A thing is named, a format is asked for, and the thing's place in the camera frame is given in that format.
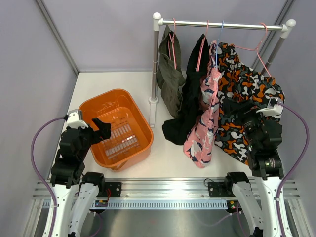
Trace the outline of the orange camouflage print shorts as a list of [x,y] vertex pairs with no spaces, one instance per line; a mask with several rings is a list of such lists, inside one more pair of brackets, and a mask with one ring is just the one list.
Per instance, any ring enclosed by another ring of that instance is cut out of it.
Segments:
[[222,77],[219,79],[217,93],[220,108],[215,145],[234,159],[247,165],[248,142],[244,137],[244,129],[234,122],[232,116],[224,112],[224,99],[234,102],[250,99],[262,109],[267,107],[271,97],[279,98],[284,102],[285,94],[281,86],[276,84],[274,77],[266,77],[243,64],[232,44],[219,43],[218,69]]

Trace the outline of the pink shark print shorts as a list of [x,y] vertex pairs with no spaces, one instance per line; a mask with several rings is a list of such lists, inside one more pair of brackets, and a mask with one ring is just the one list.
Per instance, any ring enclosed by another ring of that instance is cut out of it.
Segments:
[[207,75],[200,79],[199,104],[202,114],[188,133],[183,146],[184,154],[199,168],[205,168],[212,159],[212,148],[219,128],[219,79],[222,77],[217,69],[217,41],[212,41],[209,49]]

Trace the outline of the black shorts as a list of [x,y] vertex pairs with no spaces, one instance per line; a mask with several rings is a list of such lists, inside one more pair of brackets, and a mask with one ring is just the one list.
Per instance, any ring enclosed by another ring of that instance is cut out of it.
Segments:
[[177,118],[167,120],[162,125],[166,140],[175,145],[183,145],[185,143],[188,133],[196,123],[197,117],[201,115],[199,102],[201,96],[200,79],[207,75],[210,49],[206,39],[202,52],[200,71],[196,72],[200,45],[203,38],[204,34],[198,39],[188,60],[186,83],[182,87],[183,101],[180,114]]

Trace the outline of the blue wire hanger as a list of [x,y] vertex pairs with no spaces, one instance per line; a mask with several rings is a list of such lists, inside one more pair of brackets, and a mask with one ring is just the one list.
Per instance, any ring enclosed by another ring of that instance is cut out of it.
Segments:
[[215,54],[215,69],[218,70],[218,47],[219,47],[219,42],[220,42],[220,38],[221,38],[221,35],[222,35],[222,31],[223,31],[223,28],[224,28],[224,23],[225,21],[223,20],[222,21],[222,25],[221,25],[221,31],[220,31],[220,34],[218,36],[218,39],[217,39],[217,44],[216,44],[216,54]]

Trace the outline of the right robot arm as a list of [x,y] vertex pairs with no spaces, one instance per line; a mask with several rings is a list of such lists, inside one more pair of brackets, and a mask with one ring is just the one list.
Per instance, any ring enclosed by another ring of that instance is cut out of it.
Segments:
[[254,197],[247,175],[230,172],[224,180],[224,192],[238,200],[252,237],[291,237],[281,182],[283,167],[277,152],[282,142],[282,126],[267,116],[275,109],[259,109],[252,100],[234,102],[224,99],[224,112],[244,129],[248,141],[248,166],[257,184],[260,201]]

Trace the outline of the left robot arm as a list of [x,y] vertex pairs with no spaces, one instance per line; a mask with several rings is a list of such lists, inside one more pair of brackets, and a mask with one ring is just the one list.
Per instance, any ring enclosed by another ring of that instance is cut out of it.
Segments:
[[79,118],[67,118],[61,134],[55,164],[51,169],[51,206],[45,229],[48,237],[78,237],[96,197],[111,191],[104,175],[83,173],[84,159],[92,145],[111,136],[111,125],[93,118],[97,130]]

